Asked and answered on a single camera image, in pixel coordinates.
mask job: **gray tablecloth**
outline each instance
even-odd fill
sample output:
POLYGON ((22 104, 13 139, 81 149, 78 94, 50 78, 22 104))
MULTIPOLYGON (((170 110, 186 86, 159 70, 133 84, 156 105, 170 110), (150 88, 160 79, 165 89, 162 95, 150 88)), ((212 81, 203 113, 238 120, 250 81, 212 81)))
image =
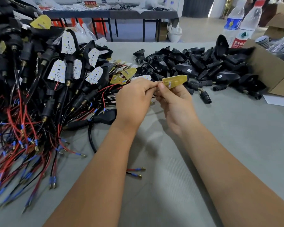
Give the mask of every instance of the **gray tablecloth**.
MULTIPOLYGON (((114 60, 128 62, 134 62, 132 53, 137 50, 144 48, 147 56, 168 45, 182 51, 191 47, 209 48, 215 43, 107 43, 114 51, 114 60)), ((210 105, 205 105, 197 93, 193 95, 201 122, 242 164, 284 199, 284 107, 266 104, 264 99, 251 99, 231 88, 213 92, 211 87, 206 87, 206 91, 213 101, 210 105)), ((97 147, 108 129, 108 125, 95 125, 93 140, 97 147)), ((62 158, 58 164, 58 187, 48 189, 47 175, 37 199, 26 213, 21 215, 33 186, 0 210, 0 227, 41 227, 92 159, 86 128, 76 133, 65 132, 64 136, 71 142, 71 149, 87 158, 77 155, 62 158)), ((181 142, 168 129, 158 103, 150 107, 138 130, 128 167, 147 170, 141 180, 125 179, 120 227, 222 226, 197 170, 181 142)))
POLYGON ((51 19, 57 18, 112 18, 112 19, 170 19, 176 27, 179 22, 177 11, 137 11, 122 10, 87 10, 87 11, 65 11, 50 10, 43 11, 51 19))

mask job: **forearm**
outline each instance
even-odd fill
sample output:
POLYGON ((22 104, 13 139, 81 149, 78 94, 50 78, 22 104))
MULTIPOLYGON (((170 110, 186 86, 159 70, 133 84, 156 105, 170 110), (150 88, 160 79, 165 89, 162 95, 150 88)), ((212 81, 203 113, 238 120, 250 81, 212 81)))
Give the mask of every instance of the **forearm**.
POLYGON ((47 226, 117 226, 129 149, 136 130, 114 123, 47 226))
POLYGON ((284 201, 196 124, 182 139, 225 227, 284 226, 284 201))

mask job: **white bottle cap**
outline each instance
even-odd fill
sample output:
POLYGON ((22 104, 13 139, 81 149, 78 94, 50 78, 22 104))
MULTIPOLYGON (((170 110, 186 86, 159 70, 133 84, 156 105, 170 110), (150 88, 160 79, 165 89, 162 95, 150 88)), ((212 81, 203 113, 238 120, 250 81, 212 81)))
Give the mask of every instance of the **white bottle cap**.
POLYGON ((247 0, 238 0, 237 7, 240 7, 240 8, 244 7, 246 2, 247 0))

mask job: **red bottle cap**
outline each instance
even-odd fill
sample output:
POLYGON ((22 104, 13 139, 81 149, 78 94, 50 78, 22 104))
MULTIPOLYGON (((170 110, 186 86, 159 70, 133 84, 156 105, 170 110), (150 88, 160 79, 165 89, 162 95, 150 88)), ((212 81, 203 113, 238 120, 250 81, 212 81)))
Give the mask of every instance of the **red bottle cap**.
POLYGON ((262 7, 265 4, 266 0, 256 0, 256 3, 254 6, 256 7, 262 7))

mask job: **pile of wires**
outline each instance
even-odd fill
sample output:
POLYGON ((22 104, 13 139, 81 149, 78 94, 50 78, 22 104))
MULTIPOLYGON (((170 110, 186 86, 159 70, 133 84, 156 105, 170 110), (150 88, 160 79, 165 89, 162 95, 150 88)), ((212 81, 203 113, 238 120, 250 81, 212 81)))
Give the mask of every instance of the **pile of wires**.
POLYGON ((113 51, 95 41, 79 45, 72 30, 13 18, 11 3, 0 1, 0 208, 37 182, 25 211, 46 173, 56 188, 59 153, 86 157, 68 148, 62 131, 114 121, 107 107, 124 85, 109 82, 124 65, 109 63, 113 51))

